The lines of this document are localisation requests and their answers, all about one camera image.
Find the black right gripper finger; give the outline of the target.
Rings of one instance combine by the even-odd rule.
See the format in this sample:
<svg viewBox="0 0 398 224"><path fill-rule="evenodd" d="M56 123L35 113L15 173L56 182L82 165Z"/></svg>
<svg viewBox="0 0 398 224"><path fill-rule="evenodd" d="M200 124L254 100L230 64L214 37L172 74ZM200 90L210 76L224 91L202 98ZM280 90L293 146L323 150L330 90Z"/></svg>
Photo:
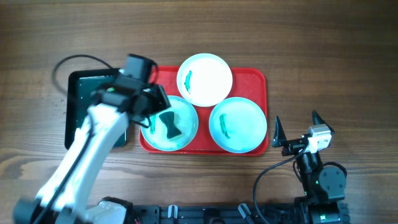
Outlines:
<svg viewBox="0 0 398 224"><path fill-rule="evenodd" d="M312 120L313 120L313 124L314 125L320 125L320 124L325 124L329 130L331 131L331 133L334 133L334 129L326 122L324 121L321 116L317 113L316 110L312 111Z"/></svg>
<svg viewBox="0 0 398 224"><path fill-rule="evenodd" d="M272 140L272 147L282 147L286 144L287 138L278 116L275 117L275 131Z"/></svg>

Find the green scouring sponge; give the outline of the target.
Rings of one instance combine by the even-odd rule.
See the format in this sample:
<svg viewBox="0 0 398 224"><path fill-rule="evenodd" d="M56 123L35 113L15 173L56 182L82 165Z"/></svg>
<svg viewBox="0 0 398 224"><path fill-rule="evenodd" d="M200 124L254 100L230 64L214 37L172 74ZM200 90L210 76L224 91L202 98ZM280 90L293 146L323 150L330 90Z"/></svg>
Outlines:
<svg viewBox="0 0 398 224"><path fill-rule="evenodd" d="M182 134L181 130L175 124L175 113L173 111L167 111L159 115L161 122L165 124L167 139L172 139Z"/></svg>

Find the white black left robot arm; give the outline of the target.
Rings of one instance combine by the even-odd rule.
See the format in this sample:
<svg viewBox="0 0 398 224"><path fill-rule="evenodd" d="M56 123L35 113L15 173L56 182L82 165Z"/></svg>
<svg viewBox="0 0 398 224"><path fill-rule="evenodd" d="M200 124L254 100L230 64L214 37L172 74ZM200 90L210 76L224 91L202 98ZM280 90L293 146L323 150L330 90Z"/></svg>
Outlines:
<svg viewBox="0 0 398 224"><path fill-rule="evenodd" d="M102 84L92 98L57 170L34 200L17 202L15 223L134 223L131 202L106 197L87 208L88 196L114 143L130 123L149 127L150 116L169 108L170 102L161 85L147 77L124 75Z"/></svg>

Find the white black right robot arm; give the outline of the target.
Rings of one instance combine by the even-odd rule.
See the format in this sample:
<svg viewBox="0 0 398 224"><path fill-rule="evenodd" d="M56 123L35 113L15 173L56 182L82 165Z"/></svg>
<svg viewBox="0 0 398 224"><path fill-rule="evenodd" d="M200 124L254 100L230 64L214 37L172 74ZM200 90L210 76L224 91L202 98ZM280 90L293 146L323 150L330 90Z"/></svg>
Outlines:
<svg viewBox="0 0 398 224"><path fill-rule="evenodd" d="M348 205L343 203L347 170L336 162L322 162L320 151L330 147L335 131L316 111L313 125L301 138L288 140L280 119L275 119L273 147L281 147L283 156L293 156L294 172L304 196L289 209L289 223L349 223Z"/></svg>

